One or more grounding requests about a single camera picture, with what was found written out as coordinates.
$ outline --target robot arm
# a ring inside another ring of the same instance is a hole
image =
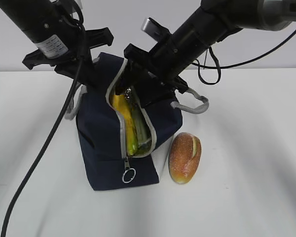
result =
[[[40,50],[26,56],[23,63],[32,69],[39,64],[56,65],[57,73],[74,77],[77,68],[79,32],[71,27],[70,5],[74,0],[0,0],[0,8]],[[201,6],[172,34],[153,19],[143,30],[157,44],[146,52],[130,44],[124,50],[128,65],[118,94],[139,81],[151,78],[160,83],[155,91],[139,93],[142,106],[148,106],[174,90],[184,93],[187,83],[179,74],[216,42],[243,28],[278,31],[296,22],[296,0],[202,0]],[[86,49],[111,45],[113,36],[106,29],[87,31]],[[96,86],[89,52],[80,82]]]
[[[279,31],[293,21],[296,22],[296,0],[202,0],[201,6],[173,34],[148,19],[143,30],[157,44],[150,52],[130,44],[125,57],[131,68],[147,69],[169,85],[169,92],[177,89],[183,93],[188,86],[179,74],[211,45],[243,28]],[[139,71],[128,72],[117,92],[123,93],[138,78],[145,78]],[[148,98],[144,104],[154,100],[158,99]]]

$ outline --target yellow banana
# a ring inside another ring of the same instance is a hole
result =
[[[138,150],[138,139],[136,127],[132,117],[131,110],[124,95],[113,95],[112,106],[119,111],[125,120],[126,125],[126,148],[127,154],[133,156]]]

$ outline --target bag handle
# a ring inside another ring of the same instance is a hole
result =
[[[79,89],[80,86],[81,86],[80,83],[76,86],[75,93],[77,92],[77,90]],[[86,94],[87,92],[88,92],[87,87],[85,85],[83,85],[81,87],[81,91],[80,91],[76,106],[74,106],[74,96],[71,98],[70,103],[69,103],[69,105],[67,107],[66,113],[64,115],[64,118],[66,120],[71,121],[71,120],[73,120],[75,118],[75,116],[78,114],[79,109],[80,109],[80,105],[81,105],[81,102],[82,102],[82,96],[84,94]]]
[[[187,113],[194,114],[194,115],[200,115],[209,109],[209,101],[206,97],[199,95],[195,90],[193,90],[191,88],[189,88],[186,92],[192,94],[197,100],[202,101],[203,105],[200,105],[200,106],[196,107],[195,109],[193,109],[188,106],[181,105],[177,101],[173,101],[171,103],[171,106],[173,109],[179,109],[179,110],[182,110]]]

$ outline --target black cable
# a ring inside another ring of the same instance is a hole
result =
[[[204,59],[204,66],[206,66],[206,61],[207,61],[207,54],[208,54],[208,49],[206,50],[206,54],[205,54],[205,59]]]
[[[243,62],[243,63],[237,63],[237,64],[233,64],[233,65],[229,65],[229,66],[223,66],[221,67],[221,69],[229,69],[229,68],[235,68],[235,67],[239,67],[239,66],[243,66],[249,63],[253,63],[261,58],[266,57],[267,55],[273,53],[274,51],[278,50],[280,47],[282,47],[283,45],[285,45],[289,40],[291,40],[294,36],[296,35],[296,30],[290,35],[288,36],[283,42],[281,42],[278,46],[276,46],[275,48],[271,49],[270,51],[266,52],[265,54],[256,57],[254,59],[251,59],[249,61]],[[205,65],[200,65],[200,64],[196,64],[196,63],[192,63],[192,65],[198,66],[198,67],[202,67],[202,68],[206,68],[206,69],[217,69],[217,67],[209,67],[209,66],[205,66]]]
[[[77,73],[76,73],[76,76],[74,78],[74,81],[71,85],[71,88],[70,88],[70,91],[68,93],[68,96],[66,98],[66,101],[57,117],[57,120],[53,126],[53,128],[51,129],[42,149],[40,150],[37,158],[35,159],[34,163],[32,164],[31,168],[29,169],[29,171],[27,172],[27,174],[25,175],[22,183],[20,184],[19,188],[17,189],[16,193],[14,194],[11,202],[10,202],[10,205],[6,211],[6,214],[5,214],[5,217],[4,217],[4,222],[3,222],[3,226],[2,226],[2,231],[1,231],[1,237],[5,237],[6,235],[6,230],[7,230],[7,226],[8,226],[8,223],[9,223],[9,219],[10,219],[10,216],[11,216],[11,213],[12,213],[12,210],[14,208],[14,205],[17,201],[17,199],[19,198],[22,190],[24,189],[26,183],[28,182],[29,178],[31,177],[31,175],[33,174],[35,168],[37,167],[38,163],[40,162],[41,158],[43,157],[45,151],[47,150],[47,147],[49,145],[49,143],[51,142],[53,136],[55,135],[56,133],[56,130],[58,129],[58,126],[63,118],[63,116],[65,115],[65,112],[67,110],[67,107],[70,103],[70,100],[71,98],[74,96],[74,91],[75,91],[75,87],[78,83],[78,78],[79,78],[79,75],[80,75],[80,72],[81,72],[81,68],[82,68],[82,64],[83,64],[83,59],[80,59],[80,62],[79,62],[79,67],[78,67],[78,70],[77,70]]]
[[[85,50],[84,50],[85,46],[84,46],[84,44],[85,44],[85,41],[86,41],[86,31],[85,31],[85,28],[83,26],[83,15],[82,15],[80,7],[78,6],[78,4],[75,1],[73,3],[73,6],[74,6],[75,10],[78,13],[79,21],[77,21],[75,19],[73,19],[73,20],[74,20],[74,22],[76,22],[77,27],[80,28],[81,35],[82,35],[82,40],[81,40],[81,42],[79,44],[80,50],[79,50],[78,55],[77,55],[77,57],[79,59],[78,69],[77,69],[76,75],[74,77],[74,81],[73,81],[73,83],[72,83],[72,85],[70,87],[67,98],[65,100],[65,103],[64,103],[64,105],[63,105],[63,107],[62,107],[62,109],[61,109],[61,111],[60,111],[60,113],[59,113],[59,115],[58,115],[52,129],[50,130],[49,135],[48,135],[43,147],[41,148],[38,156],[34,160],[32,166],[30,167],[29,171],[25,175],[24,179],[22,180],[20,186],[18,187],[17,191],[15,192],[15,194],[14,194],[14,196],[13,196],[13,198],[12,198],[10,204],[9,204],[9,207],[8,207],[8,209],[6,211],[6,214],[5,214],[5,217],[4,217],[0,237],[5,237],[6,236],[6,231],[7,231],[7,227],[8,227],[8,224],[9,224],[9,219],[11,217],[11,213],[12,213],[12,210],[13,210],[15,204],[16,204],[16,201],[18,200],[21,192],[23,191],[25,185],[27,184],[27,182],[30,179],[31,175],[33,174],[34,170],[36,169],[36,167],[37,167],[38,163],[40,162],[41,158],[43,157],[44,153],[46,152],[52,138],[54,137],[54,135],[55,135],[55,133],[56,133],[56,131],[57,131],[57,129],[58,129],[58,127],[59,127],[59,125],[60,125],[60,123],[61,123],[61,121],[62,121],[62,119],[63,119],[63,117],[65,115],[65,113],[66,113],[68,105],[69,105],[69,103],[70,103],[70,101],[71,101],[71,99],[74,96],[75,91],[76,91],[76,86],[77,86],[78,79],[79,79],[79,76],[80,76],[80,73],[81,73],[82,65],[84,63],[84,57],[85,57],[85,54],[84,54],[85,53]]]
[[[200,81],[201,81],[202,83],[204,83],[205,85],[216,85],[218,82],[221,81],[221,78],[222,78],[222,70],[221,70],[221,67],[220,67],[220,65],[219,65],[219,60],[218,60],[218,58],[215,56],[212,47],[209,47],[209,53],[210,53],[210,55],[211,55],[213,61],[215,62],[216,69],[217,69],[217,72],[218,72],[218,79],[217,79],[216,82],[207,82],[207,81],[205,81],[205,80],[203,79],[202,75],[201,75],[201,67],[200,67],[200,66],[198,67],[198,78],[199,78]]]
[[[72,4],[73,8],[76,10],[78,17],[79,17],[79,25],[82,25],[84,23],[84,17],[82,14],[82,11],[78,5],[78,3],[76,3],[75,0],[69,0],[70,3]]]

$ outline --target white label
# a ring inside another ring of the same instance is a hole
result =
[[[35,45],[49,59],[58,58],[68,52],[68,48],[57,35]]]

